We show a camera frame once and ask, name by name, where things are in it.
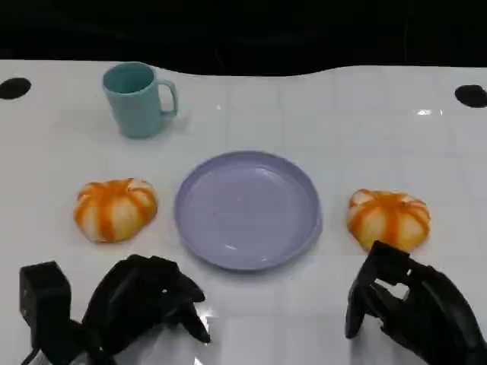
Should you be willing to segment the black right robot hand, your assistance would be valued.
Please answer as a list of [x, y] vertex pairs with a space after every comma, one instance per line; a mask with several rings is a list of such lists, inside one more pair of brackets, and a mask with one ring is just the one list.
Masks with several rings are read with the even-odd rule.
[[349, 291], [345, 336], [365, 316], [428, 364], [484, 364], [486, 341], [464, 295], [443, 273], [375, 241]]

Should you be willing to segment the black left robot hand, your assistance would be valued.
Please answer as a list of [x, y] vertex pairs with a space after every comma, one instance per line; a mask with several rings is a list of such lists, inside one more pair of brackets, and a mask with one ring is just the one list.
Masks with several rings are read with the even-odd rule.
[[97, 333], [101, 347], [111, 355], [159, 326], [181, 325], [196, 340], [208, 344], [210, 334], [195, 307], [203, 301], [202, 289], [176, 262], [131, 255], [103, 277], [82, 323]]

